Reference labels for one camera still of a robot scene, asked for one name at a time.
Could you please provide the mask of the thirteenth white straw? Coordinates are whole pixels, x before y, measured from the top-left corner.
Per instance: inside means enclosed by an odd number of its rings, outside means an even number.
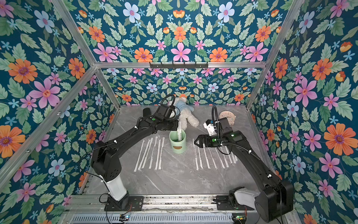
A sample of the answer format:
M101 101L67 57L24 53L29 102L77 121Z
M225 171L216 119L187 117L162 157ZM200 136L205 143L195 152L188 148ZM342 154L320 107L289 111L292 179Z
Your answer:
M158 148L157 148L157 157L156 157L156 163L155 163L155 170L158 169L159 156L160 156L160 145L161 145L161 138L159 138L159 140L158 140Z

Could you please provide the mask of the green metal straw cup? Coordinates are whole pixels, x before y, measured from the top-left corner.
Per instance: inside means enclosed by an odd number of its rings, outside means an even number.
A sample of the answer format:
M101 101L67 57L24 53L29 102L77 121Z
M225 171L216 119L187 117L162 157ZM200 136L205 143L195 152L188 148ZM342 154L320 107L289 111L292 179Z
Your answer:
M177 131L171 131L169 134L171 149L176 154L182 154L186 151L186 134L183 130L181 131L181 137L182 139L179 141Z

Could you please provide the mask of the fifteenth white straw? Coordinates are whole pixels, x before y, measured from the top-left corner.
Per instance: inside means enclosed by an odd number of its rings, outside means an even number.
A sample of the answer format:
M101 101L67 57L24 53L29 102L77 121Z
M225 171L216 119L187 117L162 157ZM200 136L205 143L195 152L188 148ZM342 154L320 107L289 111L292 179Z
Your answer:
M149 148L149 146L150 146L150 143L151 143L151 139L149 139L148 142L147 142L147 145L146 145L146 147L145 147L143 156L142 156L142 158L141 158L141 162L140 162L140 164L139 164L138 170L141 170L142 168L144 168L144 163L145 163L145 161L146 161L146 155L147 155L147 151L148 151L148 148Z

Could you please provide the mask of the fourteenth white straw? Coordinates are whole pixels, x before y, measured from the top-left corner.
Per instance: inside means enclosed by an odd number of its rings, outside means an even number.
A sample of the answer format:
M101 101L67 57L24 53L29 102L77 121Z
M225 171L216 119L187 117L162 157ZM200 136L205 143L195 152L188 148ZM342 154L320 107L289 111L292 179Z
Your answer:
M155 152L155 148L156 148L156 145L157 145L157 141L158 141L158 137L156 136L155 137L155 142L154 142L154 147L153 147L152 154L151 154L151 160L150 160L150 164L149 164L149 169L152 169L152 166L153 166L153 158L154 158L154 152Z

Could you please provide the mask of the eleventh white straw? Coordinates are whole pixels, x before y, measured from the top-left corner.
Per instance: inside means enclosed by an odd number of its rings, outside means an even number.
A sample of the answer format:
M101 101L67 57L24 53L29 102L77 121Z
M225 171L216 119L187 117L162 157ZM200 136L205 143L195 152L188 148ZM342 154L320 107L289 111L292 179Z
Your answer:
M162 139L162 144L161 144L161 148L160 148L160 156L159 156L159 164L158 164L158 169L161 170L161 165L162 165L162 155L163 155L163 148L164 148L164 142L165 142L165 137L163 137Z

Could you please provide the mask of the sixteenth white straw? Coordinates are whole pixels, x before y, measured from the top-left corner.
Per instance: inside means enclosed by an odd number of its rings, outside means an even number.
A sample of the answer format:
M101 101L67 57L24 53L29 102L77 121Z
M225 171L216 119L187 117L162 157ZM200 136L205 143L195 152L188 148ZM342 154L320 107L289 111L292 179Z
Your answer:
M138 155L138 158L137 158L137 161L136 161L136 165L135 165L134 172L137 172L137 170L138 170L139 160L140 160L140 158L141 158L141 153L142 153L142 150L143 150L144 142L145 142L145 140L142 140L142 144L141 144L141 148L140 148L140 151L139 151L139 155Z

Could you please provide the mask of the twelfth white straw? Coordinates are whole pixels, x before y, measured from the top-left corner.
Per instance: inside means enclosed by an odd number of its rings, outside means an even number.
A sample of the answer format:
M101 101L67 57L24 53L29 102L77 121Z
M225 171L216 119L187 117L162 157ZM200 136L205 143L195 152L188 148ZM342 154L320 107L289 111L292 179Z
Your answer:
M145 168L145 164L146 164L146 161L147 161L147 158L148 158L148 154L149 154L149 151L150 151L150 147L152 145L152 142L153 142L153 138L151 138L149 141L148 141L148 144L147 144L147 147L146 147L146 150L145 150L145 156L144 156L144 159L143 159L143 164L141 166L142 169Z

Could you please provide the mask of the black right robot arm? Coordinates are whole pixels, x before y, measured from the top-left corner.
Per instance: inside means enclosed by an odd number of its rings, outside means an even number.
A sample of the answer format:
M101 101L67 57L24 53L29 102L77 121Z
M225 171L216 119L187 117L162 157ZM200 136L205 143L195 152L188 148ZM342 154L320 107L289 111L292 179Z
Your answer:
M200 148L227 148L248 170L258 187L258 191L235 188L231 191L232 205L245 205L254 208L260 218L269 223L293 210L294 187L283 181L254 152L246 136L241 131L233 131L227 118L213 117L212 127L207 126L208 134L201 134L195 140Z

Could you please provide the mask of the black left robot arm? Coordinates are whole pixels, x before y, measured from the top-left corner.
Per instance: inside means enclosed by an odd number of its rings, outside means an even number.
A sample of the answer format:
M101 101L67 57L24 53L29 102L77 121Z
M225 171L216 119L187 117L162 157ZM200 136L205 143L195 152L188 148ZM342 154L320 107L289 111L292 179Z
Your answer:
M160 105L152 114L150 108L145 108L133 128L112 140L95 144L91 167L102 178L113 200L119 202L128 195L120 177L120 158L140 140L158 131L176 131L179 124L177 111L175 106Z

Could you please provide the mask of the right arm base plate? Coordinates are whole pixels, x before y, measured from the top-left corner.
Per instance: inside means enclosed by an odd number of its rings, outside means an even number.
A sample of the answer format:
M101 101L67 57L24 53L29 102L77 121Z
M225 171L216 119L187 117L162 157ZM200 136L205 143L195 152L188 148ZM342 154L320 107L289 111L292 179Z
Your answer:
M236 199L229 195L216 196L213 202L219 211L253 211L254 209L245 205L238 204Z

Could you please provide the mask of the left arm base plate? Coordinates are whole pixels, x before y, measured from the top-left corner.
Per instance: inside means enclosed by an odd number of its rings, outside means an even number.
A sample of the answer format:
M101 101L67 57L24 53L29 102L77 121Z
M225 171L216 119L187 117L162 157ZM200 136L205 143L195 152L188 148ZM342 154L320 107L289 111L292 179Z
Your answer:
M105 211L142 211L144 204L143 196L125 196L120 201L116 201L108 196Z

